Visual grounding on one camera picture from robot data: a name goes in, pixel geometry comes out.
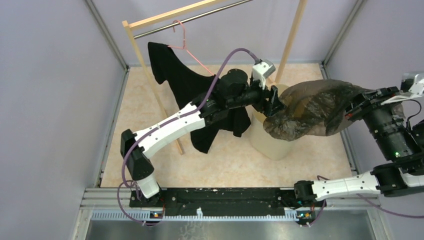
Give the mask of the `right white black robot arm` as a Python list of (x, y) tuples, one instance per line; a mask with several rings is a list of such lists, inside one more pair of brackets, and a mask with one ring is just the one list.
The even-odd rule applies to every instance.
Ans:
[(364, 121), (385, 160), (355, 176), (301, 180), (294, 184), (293, 200), (299, 206), (349, 195), (383, 195), (388, 198), (424, 191), (424, 127), (395, 112), (403, 102), (424, 96), (423, 87), (409, 90), (380, 88), (357, 95), (346, 108), (345, 118)]

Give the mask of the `dark translucent trash bag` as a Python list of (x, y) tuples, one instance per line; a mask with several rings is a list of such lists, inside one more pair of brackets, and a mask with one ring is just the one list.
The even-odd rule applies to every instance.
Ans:
[(353, 124), (345, 118), (345, 109), (354, 98), (370, 92), (337, 79), (304, 81), (280, 94), (285, 108), (267, 117), (262, 126), (272, 138), (288, 142), (303, 136), (332, 136)]

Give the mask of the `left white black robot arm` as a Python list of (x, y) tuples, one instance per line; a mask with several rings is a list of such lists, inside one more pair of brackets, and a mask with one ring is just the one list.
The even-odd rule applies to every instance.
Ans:
[(224, 122), (240, 123), (234, 112), (247, 106), (274, 116), (286, 106), (278, 99), (278, 89), (265, 85), (270, 70), (255, 65), (251, 78), (239, 69), (231, 69), (222, 77), (214, 76), (205, 90), (184, 101), (173, 115), (148, 128), (132, 131), (126, 129), (120, 137), (122, 183), (135, 189), (136, 196), (149, 207), (160, 202), (160, 186), (154, 176), (151, 157), (178, 138), (192, 132), (217, 130)]

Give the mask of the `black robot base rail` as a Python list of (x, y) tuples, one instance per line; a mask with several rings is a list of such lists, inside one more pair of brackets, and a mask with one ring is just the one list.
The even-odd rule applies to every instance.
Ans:
[(312, 208), (312, 203), (295, 198), (292, 188), (218, 187), (166, 188), (154, 207), (164, 208), (165, 215), (194, 216), (197, 210), (206, 217), (284, 216), (289, 210)]

